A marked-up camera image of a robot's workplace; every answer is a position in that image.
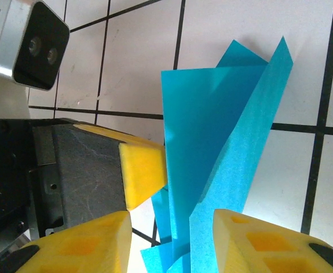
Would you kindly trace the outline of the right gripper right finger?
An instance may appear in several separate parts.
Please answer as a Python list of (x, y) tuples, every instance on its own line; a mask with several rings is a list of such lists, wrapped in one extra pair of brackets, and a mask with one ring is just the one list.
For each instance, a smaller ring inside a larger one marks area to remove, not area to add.
[(333, 273), (333, 247), (315, 237), (228, 209), (216, 209), (218, 273)]

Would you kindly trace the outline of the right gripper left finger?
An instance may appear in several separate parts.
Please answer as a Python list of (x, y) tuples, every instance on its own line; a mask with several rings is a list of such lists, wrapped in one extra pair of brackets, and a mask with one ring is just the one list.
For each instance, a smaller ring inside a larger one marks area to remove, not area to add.
[(39, 251), (16, 273), (127, 273), (132, 237), (118, 211), (28, 243)]

